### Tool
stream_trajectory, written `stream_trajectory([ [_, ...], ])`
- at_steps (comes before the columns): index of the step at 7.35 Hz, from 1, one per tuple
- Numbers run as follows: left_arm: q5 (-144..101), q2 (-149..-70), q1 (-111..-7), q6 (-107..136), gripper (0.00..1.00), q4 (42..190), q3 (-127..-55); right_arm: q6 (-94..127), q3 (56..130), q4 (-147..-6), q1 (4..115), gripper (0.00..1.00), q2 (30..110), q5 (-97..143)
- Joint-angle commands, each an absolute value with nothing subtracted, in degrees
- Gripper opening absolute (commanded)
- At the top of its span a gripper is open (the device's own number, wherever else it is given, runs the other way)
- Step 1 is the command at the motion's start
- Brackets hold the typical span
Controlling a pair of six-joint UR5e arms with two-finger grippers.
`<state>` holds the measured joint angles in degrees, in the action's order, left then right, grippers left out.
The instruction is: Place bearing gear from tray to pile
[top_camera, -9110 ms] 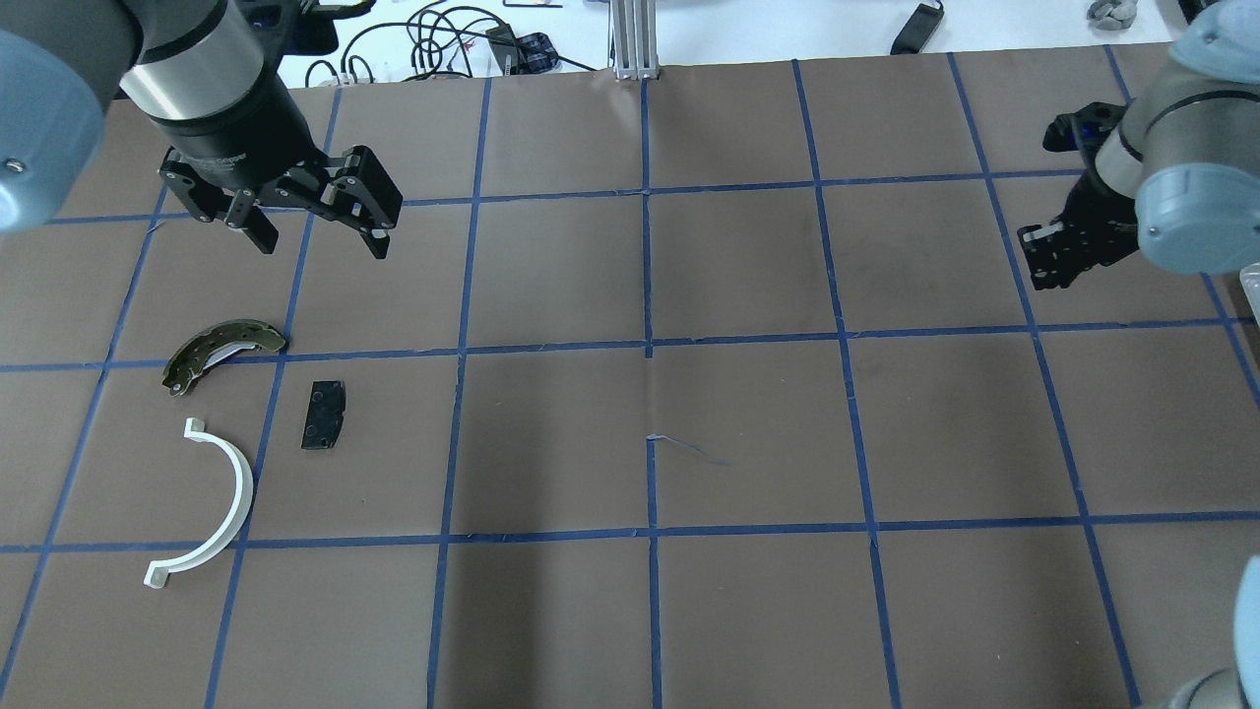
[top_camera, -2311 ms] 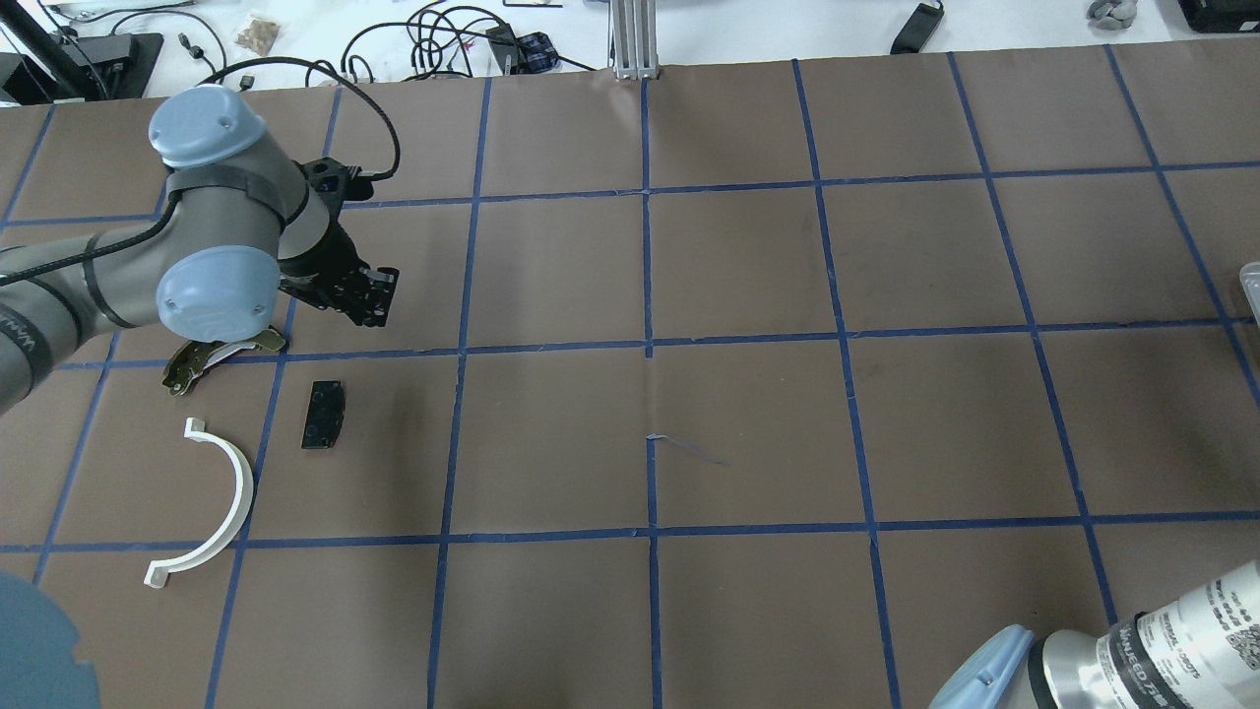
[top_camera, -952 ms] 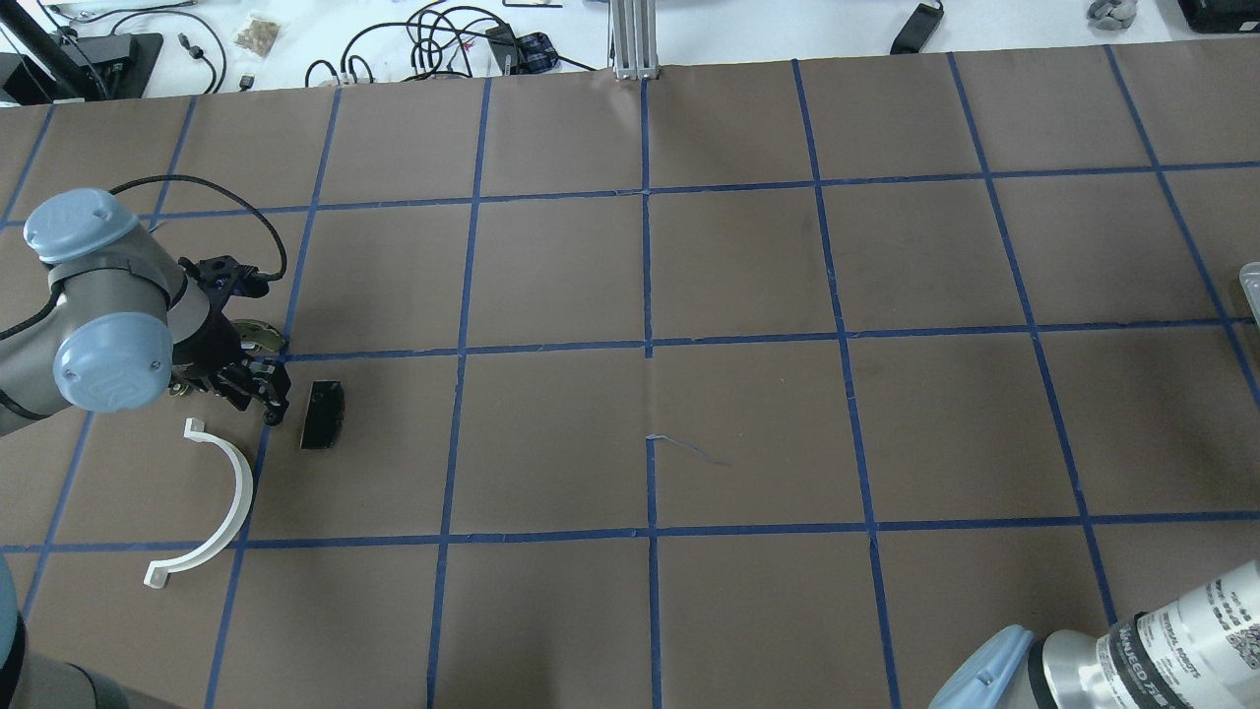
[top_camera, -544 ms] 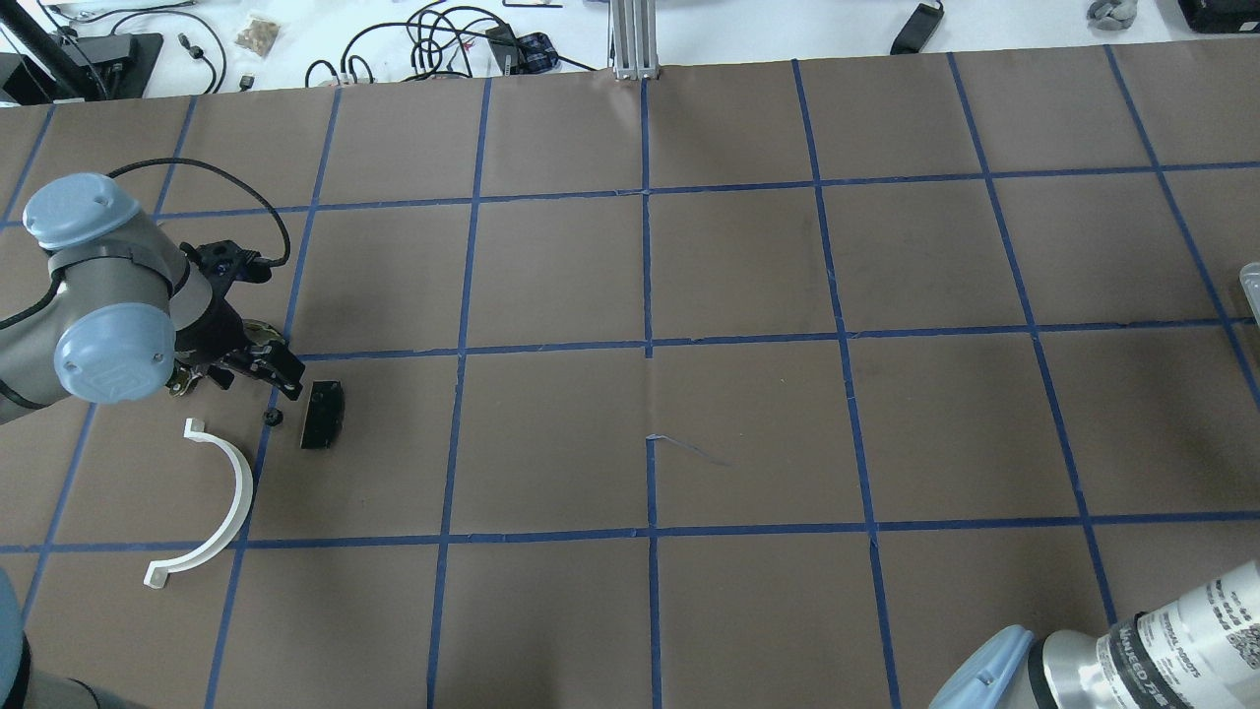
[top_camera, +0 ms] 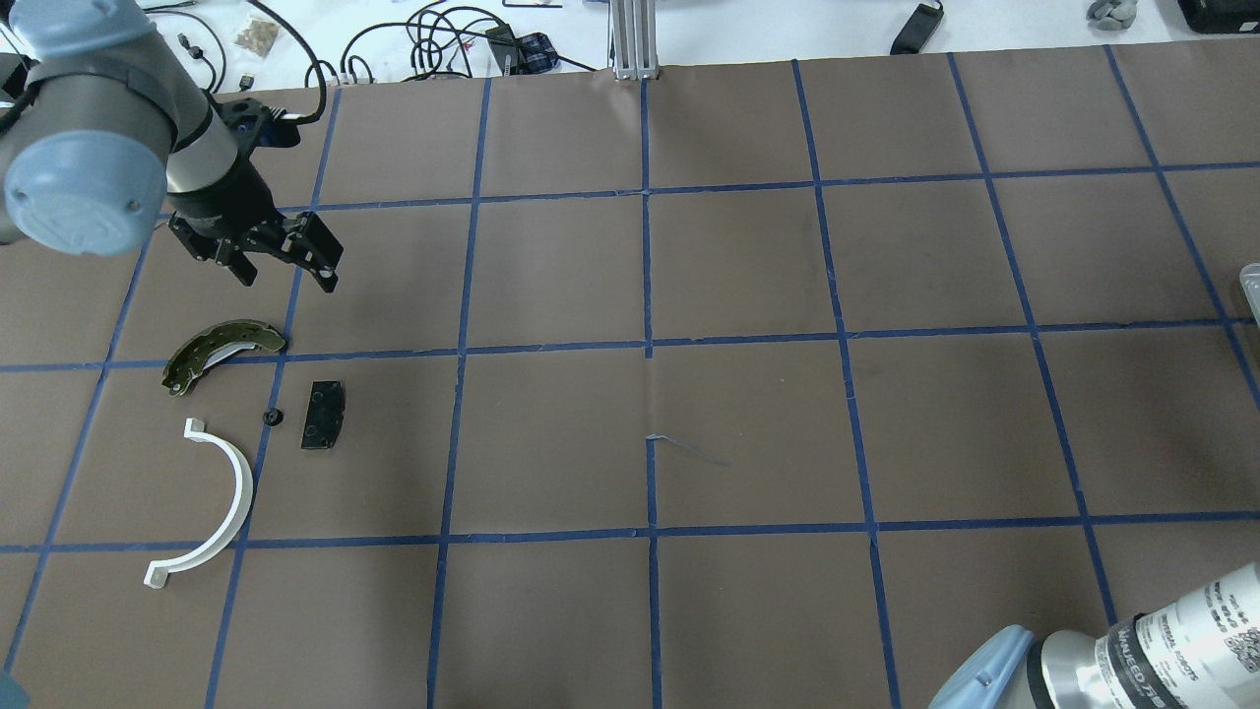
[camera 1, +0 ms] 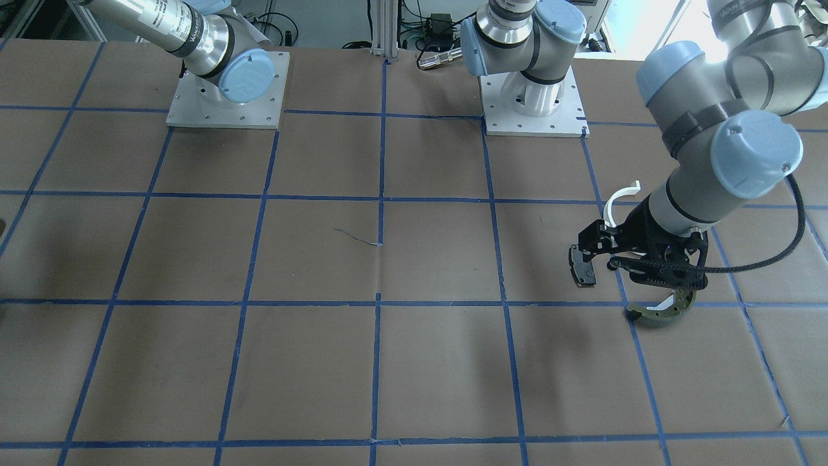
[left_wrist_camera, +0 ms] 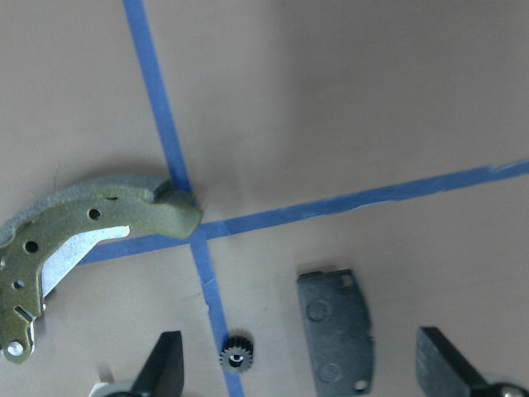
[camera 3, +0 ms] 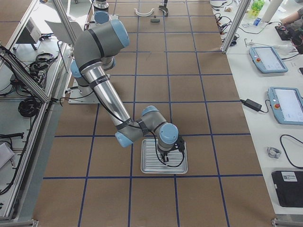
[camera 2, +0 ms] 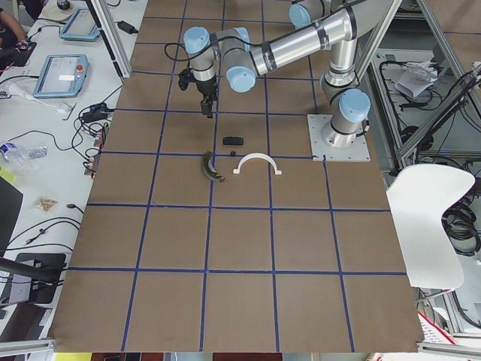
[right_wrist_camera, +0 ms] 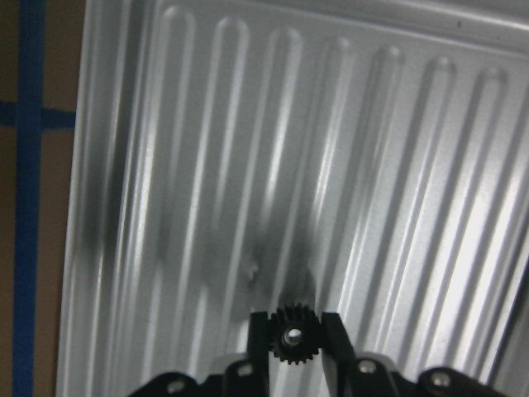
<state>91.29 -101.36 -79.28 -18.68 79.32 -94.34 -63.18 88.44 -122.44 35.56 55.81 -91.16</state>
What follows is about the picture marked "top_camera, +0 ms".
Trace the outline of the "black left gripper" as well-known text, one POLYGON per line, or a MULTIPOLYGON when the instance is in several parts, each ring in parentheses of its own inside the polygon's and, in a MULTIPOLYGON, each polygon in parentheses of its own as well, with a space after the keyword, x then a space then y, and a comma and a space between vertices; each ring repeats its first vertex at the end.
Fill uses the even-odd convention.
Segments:
POLYGON ((220 180, 192 191, 168 194, 174 214, 168 225, 184 251, 213 262, 244 287, 258 269, 251 254, 267 254, 306 271, 324 293, 339 282, 344 247, 315 212, 287 217, 251 162, 238 162, 220 180))

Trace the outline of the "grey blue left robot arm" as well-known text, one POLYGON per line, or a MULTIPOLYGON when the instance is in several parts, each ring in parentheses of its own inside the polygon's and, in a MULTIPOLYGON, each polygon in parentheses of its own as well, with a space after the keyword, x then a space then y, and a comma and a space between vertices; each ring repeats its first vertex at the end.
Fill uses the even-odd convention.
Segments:
POLYGON ((3 113, 4 246, 129 254, 171 207, 184 251, 239 283, 257 277, 249 256, 268 254, 334 291, 341 243, 311 212, 281 214, 251 161, 256 149, 296 147, 328 93, 306 115, 220 105, 134 1, 5 1, 3 24, 34 57, 3 113))

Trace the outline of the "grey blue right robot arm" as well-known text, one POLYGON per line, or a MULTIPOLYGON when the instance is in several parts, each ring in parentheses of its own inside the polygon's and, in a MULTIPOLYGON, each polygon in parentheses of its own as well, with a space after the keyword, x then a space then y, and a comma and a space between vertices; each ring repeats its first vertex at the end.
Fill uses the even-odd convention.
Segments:
POLYGON ((963 662, 931 708, 1256 708, 1257 564, 1094 638, 1008 625, 963 662))

